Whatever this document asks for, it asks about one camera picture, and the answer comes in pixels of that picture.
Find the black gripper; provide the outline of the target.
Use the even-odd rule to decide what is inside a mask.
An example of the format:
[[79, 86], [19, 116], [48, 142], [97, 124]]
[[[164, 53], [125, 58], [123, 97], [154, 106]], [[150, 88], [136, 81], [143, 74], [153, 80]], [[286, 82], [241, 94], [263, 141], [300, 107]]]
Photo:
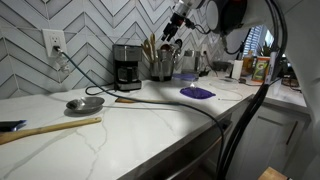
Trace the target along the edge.
[[161, 37], [162, 41], [170, 41], [177, 33], [178, 29], [182, 24], [185, 24], [187, 28], [194, 29], [195, 24], [185, 16], [174, 13], [170, 19], [170, 22], [166, 25], [163, 30]]

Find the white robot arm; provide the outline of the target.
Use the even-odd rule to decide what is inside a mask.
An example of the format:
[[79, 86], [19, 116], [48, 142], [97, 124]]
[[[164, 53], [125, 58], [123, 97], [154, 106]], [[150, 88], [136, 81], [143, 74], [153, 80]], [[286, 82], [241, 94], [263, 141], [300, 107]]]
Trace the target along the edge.
[[201, 6], [209, 30], [220, 36], [256, 25], [273, 30], [266, 80], [275, 76], [276, 61], [287, 57], [311, 112], [314, 149], [320, 152], [320, 0], [177, 0], [162, 39], [170, 40], [189, 12]]

